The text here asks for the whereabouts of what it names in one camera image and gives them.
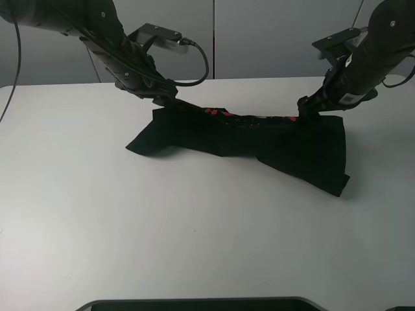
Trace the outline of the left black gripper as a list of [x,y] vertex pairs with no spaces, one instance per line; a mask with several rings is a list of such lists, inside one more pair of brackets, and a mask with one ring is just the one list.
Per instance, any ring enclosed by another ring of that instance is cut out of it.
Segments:
[[106,34],[85,30],[80,41],[104,64],[119,89],[171,108],[181,103],[176,98],[178,90],[157,71],[153,57],[148,54],[157,38],[138,31],[128,36],[122,30]]

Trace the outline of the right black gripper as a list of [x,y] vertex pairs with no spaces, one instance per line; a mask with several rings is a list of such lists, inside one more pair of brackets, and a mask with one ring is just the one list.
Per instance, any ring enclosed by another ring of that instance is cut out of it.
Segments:
[[310,97],[305,96],[298,100],[299,117],[312,117],[320,112],[346,111],[378,96],[375,87],[362,95],[352,90],[351,84],[344,78],[347,61],[348,58],[340,58],[336,66],[327,71],[318,91]]

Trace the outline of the dark robot base front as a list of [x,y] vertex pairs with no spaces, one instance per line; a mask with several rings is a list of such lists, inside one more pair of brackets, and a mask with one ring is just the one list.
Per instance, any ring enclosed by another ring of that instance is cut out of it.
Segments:
[[302,297],[98,300],[79,310],[323,310]]

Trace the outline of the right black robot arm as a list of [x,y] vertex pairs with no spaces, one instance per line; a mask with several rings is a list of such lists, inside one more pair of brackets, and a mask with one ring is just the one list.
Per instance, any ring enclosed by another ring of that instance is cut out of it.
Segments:
[[331,68],[322,87],[298,101],[300,116],[345,111],[377,96],[376,87],[414,51],[414,2],[382,1],[363,29],[313,43]]

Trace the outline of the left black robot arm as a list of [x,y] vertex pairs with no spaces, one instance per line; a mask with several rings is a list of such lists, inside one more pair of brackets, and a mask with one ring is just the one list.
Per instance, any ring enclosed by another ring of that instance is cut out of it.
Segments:
[[156,70],[147,52],[150,45],[125,34],[113,1],[2,1],[1,17],[19,26],[78,37],[122,91],[159,106],[176,100],[178,90]]

